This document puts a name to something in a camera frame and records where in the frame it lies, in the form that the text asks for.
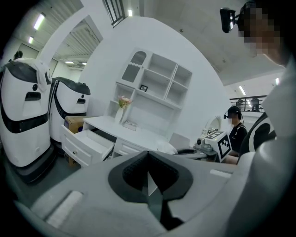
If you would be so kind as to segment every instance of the camera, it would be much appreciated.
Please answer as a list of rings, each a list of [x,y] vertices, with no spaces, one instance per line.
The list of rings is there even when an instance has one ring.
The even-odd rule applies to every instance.
[[[204,145],[204,139],[203,138],[199,138],[197,140],[197,142],[194,144],[194,147],[201,149],[202,145]]]
[[[228,7],[220,9],[222,30],[224,33],[229,33],[236,24],[235,10],[231,10]]]

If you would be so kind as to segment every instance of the ceiling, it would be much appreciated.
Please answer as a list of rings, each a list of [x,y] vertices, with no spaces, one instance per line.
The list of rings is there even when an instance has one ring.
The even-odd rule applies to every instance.
[[[41,50],[56,29],[83,6],[79,0],[43,0],[32,8],[16,28],[13,36],[25,42],[30,36],[34,37],[32,45]],[[43,12],[46,17],[38,31],[33,26]],[[83,62],[87,62],[90,55],[98,46],[99,40],[84,19],[62,42],[54,58],[61,61],[73,61],[69,67],[83,69]]]
[[[221,28],[222,7],[240,11],[245,0],[154,0],[154,18],[165,23],[192,42],[217,73],[238,58],[256,56],[238,37],[237,27],[229,34]]]

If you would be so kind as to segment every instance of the vase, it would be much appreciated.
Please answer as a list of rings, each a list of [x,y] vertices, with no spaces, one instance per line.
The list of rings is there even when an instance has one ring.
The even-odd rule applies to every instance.
[[[123,108],[119,108],[117,110],[117,113],[116,113],[116,116],[115,116],[115,123],[117,123],[117,124],[120,123],[120,120],[122,118],[122,115],[123,115]]]

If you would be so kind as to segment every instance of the white box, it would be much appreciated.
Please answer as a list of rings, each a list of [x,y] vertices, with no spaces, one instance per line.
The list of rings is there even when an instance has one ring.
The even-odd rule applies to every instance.
[[[231,152],[229,136],[225,131],[215,131],[204,137],[204,143],[210,144],[214,151],[218,153],[219,161]]]

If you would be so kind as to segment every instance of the open drawer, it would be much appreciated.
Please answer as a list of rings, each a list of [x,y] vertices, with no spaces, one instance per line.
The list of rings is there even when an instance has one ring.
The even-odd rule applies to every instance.
[[[62,149],[83,167],[103,161],[113,147],[113,142],[90,130],[74,134],[62,125]]]

